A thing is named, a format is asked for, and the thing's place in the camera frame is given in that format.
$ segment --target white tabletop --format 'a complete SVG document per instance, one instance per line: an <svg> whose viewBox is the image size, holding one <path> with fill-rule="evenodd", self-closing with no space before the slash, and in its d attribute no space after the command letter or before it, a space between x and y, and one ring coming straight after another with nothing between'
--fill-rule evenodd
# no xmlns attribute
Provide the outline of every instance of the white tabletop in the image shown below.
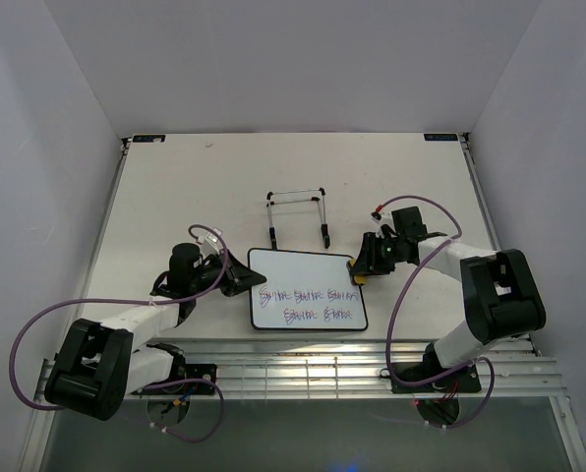
<svg viewBox="0 0 586 472"><path fill-rule="evenodd" d="M167 269L171 249L192 241L186 230L201 223L223 231L231 252L269 247L265 196L269 191L324 187L329 253L359 253L374 231L370 212L391 197L416 194L447 207L464 230L462 241L491 248L459 142L425 142L422 134L217 134L167 135L164 143L131 144L94 266L89 297L146 299ZM434 207L418 205L429 231L452 234ZM317 205L276 206L280 249L322 252ZM370 278L363 288L369 327L362 332L257 331L249 296L200 299L190 317L166 338L185 339L382 339L404 281ZM100 320L124 307L90 305L83 318ZM431 270L416 279L395 326L394 339L434 339L464 319L461 286Z"/></svg>

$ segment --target purple cable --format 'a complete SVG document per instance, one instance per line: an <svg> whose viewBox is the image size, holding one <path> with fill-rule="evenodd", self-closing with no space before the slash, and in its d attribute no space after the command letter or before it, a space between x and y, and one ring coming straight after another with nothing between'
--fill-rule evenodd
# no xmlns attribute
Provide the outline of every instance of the purple cable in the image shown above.
<svg viewBox="0 0 586 472"><path fill-rule="evenodd" d="M384 358L387 363L387 370L389 372L389 375L391 376L391 379L394 382L396 382L402 386L422 386L422 385L431 384L433 382L440 381L441 379L445 379L446 377L451 376L455 372L460 371L461 369L464 369L464 368L473 364L473 361L466 361L466 362L458 364L454 367L451 367L450 369L442 372L441 374L437 374L436 376L432 376L432 377L429 377L428 379L423 379L421 381L416 381L416 382L407 382L407 381L402 380L393 371L393 369L391 367L391 338L393 337L393 328L395 326L395 321L398 316L398 312L400 311L400 307L402 306L402 302L404 301L404 298L406 297L406 294L409 291L409 288L411 288L411 285L413 284L415 277L418 276L418 274L426 266L426 264L428 264L432 258L434 258L437 254L439 254L443 250L443 248L445 248L450 243L452 243L452 241L460 238L463 235L463 230L461 229L461 225L459 224L459 222L450 213L450 211L448 211L446 208L444 208L443 206L441 206L440 204L438 204L437 202L435 202L431 199L427 199L425 197L419 197L417 195L402 195L400 197L394 197L393 199L389 199L384 204L380 205L377 208L377 211L381 211L381 209L383 209L384 207L386 207L387 205L389 205L393 202L397 202L399 200L406 200L406 199L420 200L422 202L426 202L428 204L433 205L434 207L439 208L446 216L448 216L450 221L452 221L455 228L457 229L457 234L455 234L454 236L450 236L450 239L446 239L445 241L443 241L428 256L423 258L421 260L420 264L415 267L413 272L411 272L411 275L409 275L409 278L407 279L404 286L402 287L402 290L400 291L400 295L398 296L398 299L395 302L395 306L393 307L393 312L391 313L391 317L389 318L389 326L387 328L387 338L386 338L385 349L384 349ZM492 365L492 362L486 357L480 357L477 361L487 362L488 366L490 367L490 387L488 388L488 392L486 393L486 395L483 398L483 401L481 402L479 407L470 416L468 416L464 420L461 420L457 423L454 423L453 425L449 425L448 428L457 428L459 426L463 426L463 425L469 423L470 421L472 421L479 413L481 413L483 408L486 406L486 404L490 400L490 396L492 396L492 390L494 389L494 382L495 382L494 366Z"/></svg>
<svg viewBox="0 0 586 472"><path fill-rule="evenodd" d="M207 381L206 379L182 379L181 381L157 383L154 385L148 385L148 386L145 386L143 388L143 390L168 388L170 386L181 385L181 384L206 384L216 390L218 397L221 399L221 402L220 402L221 408L219 409L218 418L216 420L216 423L214 423L214 426L212 427L212 429L210 431L208 431L205 435L201 436L200 438L190 438L190 437L184 436L181 433L178 433L176 431L169 430L164 425L160 425L158 423L153 423L153 424L157 428L159 428L160 430L168 433L171 436L174 436L175 438L177 438L179 440L185 441L186 443L191 443L191 444L203 443L205 440L210 438L216 432L216 430L218 430L218 427L221 426L221 423L223 422L223 417L225 416L225 399L223 398L223 392L221 391L221 389L219 388L219 386L216 383L211 382L211 381Z"/></svg>
<svg viewBox="0 0 586 472"><path fill-rule="evenodd" d="M195 239L197 239L197 237L195 236L195 233L193 233L193 229L203 229L209 233L216 234L216 233L214 233L214 230L208 228L207 226L203 226L202 224L193 224L188 228L188 232ZM212 285L210 287L208 287L206 290L204 290L203 292L198 293L196 295L191 295L190 297L185 297L185 298L179 298L177 300L166 300L166 301L155 302L156 305L172 305L174 303L190 302L192 300L196 300L198 298L201 298L204 295L207 295L208 293L210 293L212 290L214 290L216 288L216 286L218 285L218 282L220 282L221 278L223 278L223 275L225 274L225 270L227 269L227 265L229 264L229 260L230 260L229 251L227 249L227 245L225 244L225 241L223 241L223 239L220 236L217 235L217 237L218 237L218 240L221 242L221 245L223 246L223 267L221 268L221 271L219 272L218 276L216 277L216 279L214 280ZM56 406L56 405L49 406L49 405L37 404L34 401L32 401L31 399L29 399L28 397L26 397L23 394L23 392L20 390L20 386L18 385L18 380L16 379L16 355L18 354L18 348L20 347L20 343L22 342L22 338L25 336L25 334L30 329L30 327L33 326L35 324L35 322L37 322L40 318L43 318L44 316L48 315L49 313L54 312L55 310L58 310L60 308L69 307L71 305L82 305L85 303L105 303L105 304L109 304L109 305L137 305L137 306L150 305L150 301L148 301L148 300L122 300L122 299L114 299L114 298L77 298L74 300L67 300L65 302L60 302L60 303L56 303L55 305L51 305L50 307L45 308L44 310L39 312L37 315L35 315L33 318L31 318L27 322L27 324L25 324L23 326L23 328L20 330L20 332L16 336L16 339L14 340L14 343L11 346L11 352L9 354L9 382L11 383L11 388L13 389L14 394L20 399L20 401L22 401L23 404L28 406L29 408L33 408L34 410L40 410L40 411L58 411L58 410L64 409L62 406Z"/></svg>

